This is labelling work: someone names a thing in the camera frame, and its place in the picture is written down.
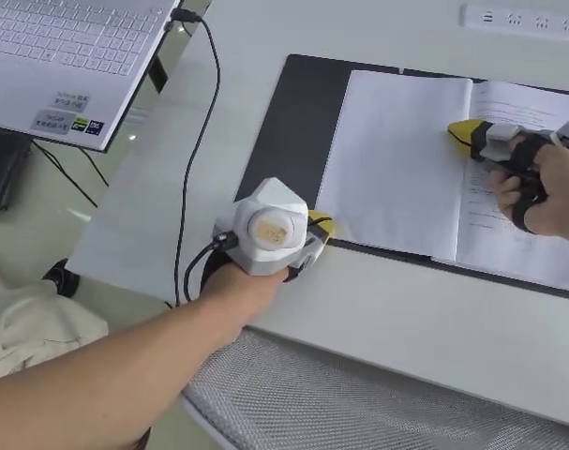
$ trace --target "white desk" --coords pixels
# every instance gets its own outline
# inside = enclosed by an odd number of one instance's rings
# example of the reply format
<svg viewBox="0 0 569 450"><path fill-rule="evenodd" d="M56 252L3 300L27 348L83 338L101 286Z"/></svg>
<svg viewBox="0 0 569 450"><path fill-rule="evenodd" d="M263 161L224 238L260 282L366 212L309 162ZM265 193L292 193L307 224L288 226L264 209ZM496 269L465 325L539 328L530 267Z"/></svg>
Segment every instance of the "white desk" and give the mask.
<svg viewBox="0 0 569 450"><path fill-rule="evenodd" d="M460 3L215 0L206 20L223 84L190 178L183 266L237 190L289 53L569 89L569 44L461 29ZM553 7L569 11L569 2ZM173 299L182 177L214 83L200 29L72 270ZM328 248L310 274L281 289L257 326L569 423L569 300Z"/></svg>

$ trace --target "circular sensor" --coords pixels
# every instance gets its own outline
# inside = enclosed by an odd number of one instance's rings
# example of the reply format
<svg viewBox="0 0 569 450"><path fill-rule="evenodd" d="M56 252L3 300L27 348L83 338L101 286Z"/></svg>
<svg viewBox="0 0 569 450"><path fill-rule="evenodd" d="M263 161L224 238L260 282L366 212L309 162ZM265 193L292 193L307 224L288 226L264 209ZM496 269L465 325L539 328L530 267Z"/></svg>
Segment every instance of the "circular sensor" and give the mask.
<svg viewBox="0 0 569 450"><path fill-rule="evenodd" d="M256 213L248 223L248 235L264 250L287 248L294 233L294 225L286 211L266 208Z"/></svg>

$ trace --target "black shoe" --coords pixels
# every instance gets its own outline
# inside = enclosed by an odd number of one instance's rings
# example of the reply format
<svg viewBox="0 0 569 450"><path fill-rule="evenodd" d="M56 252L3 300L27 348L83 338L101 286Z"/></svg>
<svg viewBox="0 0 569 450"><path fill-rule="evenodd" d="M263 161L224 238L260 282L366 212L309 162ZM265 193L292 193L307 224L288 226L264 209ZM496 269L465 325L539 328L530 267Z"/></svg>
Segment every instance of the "black shoe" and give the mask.
<svg viewBox="0 0 569 450"><path fill-rule="evenodd" d="M42 279L48 279L55 283L57 293L66 298L72 298L80 285L80 276L66 269L67 258L51 267Z"/></svg>

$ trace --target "open document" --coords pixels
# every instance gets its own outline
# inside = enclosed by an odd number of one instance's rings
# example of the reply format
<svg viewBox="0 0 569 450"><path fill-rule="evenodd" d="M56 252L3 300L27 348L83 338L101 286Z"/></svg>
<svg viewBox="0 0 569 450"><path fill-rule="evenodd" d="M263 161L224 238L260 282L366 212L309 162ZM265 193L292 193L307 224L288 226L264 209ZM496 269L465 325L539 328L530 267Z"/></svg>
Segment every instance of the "open document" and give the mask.
<svg viewBox="0 0 569 450"><path fill-rule="evenodd" d="M355 71L317 208L337 238L569 290L569 243L517 230L447 126L469 117L556 129L569 96L505 82Z"/></svg>

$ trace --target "laptop sticker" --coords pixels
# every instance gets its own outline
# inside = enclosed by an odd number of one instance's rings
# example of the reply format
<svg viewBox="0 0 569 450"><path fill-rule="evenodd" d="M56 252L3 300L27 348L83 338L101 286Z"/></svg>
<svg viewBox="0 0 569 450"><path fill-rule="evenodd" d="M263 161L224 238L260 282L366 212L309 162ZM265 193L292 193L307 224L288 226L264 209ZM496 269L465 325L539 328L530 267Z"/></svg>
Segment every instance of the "laptop sticker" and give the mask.
<svg viewBox="0 0 569 450"><path fill-rule="evenodd" d="M85 133L86 134L94 134L95 136L98 136L100 134L100 131L103 129L104 126L105 126L105 122L98 122L96 120L91 120L90 125L86 129Z"/></svg>
<svg viewBox="0 0 569 450"><path fill-rule="evenodd" d="M71 129L74 131L82 132L86 129L86 127L88 127L88 122L90 122L88 119L84 119L83 117L76 117L76 120L74 120Z"/></svg>
<svg viewBox="0 0 569 450"><path fill-rule="evenodd" d="M71 112L40 110L30 129L53 134L68 134L76 114Z"/></svg>
<svg viewBox="0 0 569 450"><path fill-rule="evenodd" d="M86 106L88 106L89 100L90 96L59 91L49 106L51 108L57 108L58 110L83 113Z"/></svg>

